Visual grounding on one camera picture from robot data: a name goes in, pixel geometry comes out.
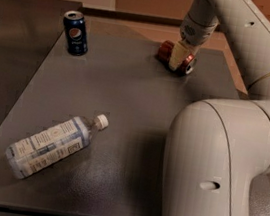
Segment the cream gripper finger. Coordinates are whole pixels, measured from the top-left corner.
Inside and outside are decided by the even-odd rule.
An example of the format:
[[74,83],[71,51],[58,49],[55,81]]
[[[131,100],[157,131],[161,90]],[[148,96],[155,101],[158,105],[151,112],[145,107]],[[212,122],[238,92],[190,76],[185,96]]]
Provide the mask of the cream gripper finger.
[[182,73],[191,73],[194,62],[194,54],[183,41],[176,42],[172,47],[172,53],[169,60],[169,69],[180,71]]

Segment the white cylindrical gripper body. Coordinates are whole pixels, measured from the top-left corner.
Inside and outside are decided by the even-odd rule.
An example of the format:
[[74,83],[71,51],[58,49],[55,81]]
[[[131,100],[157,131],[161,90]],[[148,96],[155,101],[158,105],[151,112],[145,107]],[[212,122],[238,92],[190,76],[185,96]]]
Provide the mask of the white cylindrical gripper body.
[[188,13],[180,27],[181,40],[177,42],[177,50],[195,55],[212,36],[218,23],[216,16],[206,17]]

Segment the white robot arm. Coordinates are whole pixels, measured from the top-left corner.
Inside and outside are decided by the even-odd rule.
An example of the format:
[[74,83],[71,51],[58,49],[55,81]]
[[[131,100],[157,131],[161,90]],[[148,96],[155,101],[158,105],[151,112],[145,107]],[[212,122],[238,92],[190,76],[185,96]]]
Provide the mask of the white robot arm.
[[248,216],[251,181],[270,173],[270,22],[251,0],[194,0],[178,49],[225,33],[246,100],[205,99],[178,113],[167,134],[162,216]]

